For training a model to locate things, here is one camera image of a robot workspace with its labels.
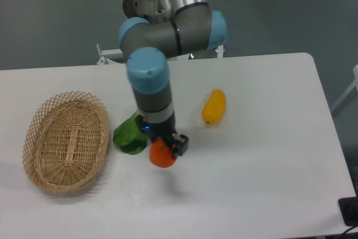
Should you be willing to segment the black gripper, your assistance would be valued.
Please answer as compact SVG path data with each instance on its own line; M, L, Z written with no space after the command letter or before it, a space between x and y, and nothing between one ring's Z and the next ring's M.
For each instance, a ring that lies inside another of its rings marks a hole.
M139 130L152 142L160 138L171 150L173 159L181 157L189 146L189 138L184 134L177 134L175 124L174 113L159 123L150 123L145 115L139 114Z

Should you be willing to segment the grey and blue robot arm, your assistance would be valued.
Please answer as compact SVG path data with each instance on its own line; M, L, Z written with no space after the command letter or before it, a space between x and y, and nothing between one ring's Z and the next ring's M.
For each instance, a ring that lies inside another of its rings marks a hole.
M173 158L183 155L189 139L175 128L168 59L214 49L227 40L223 14L206 0L169 0L167 18L158 22L151 12L137 12L119 28L128 80L139 114L136 124L151 141L161 139Z

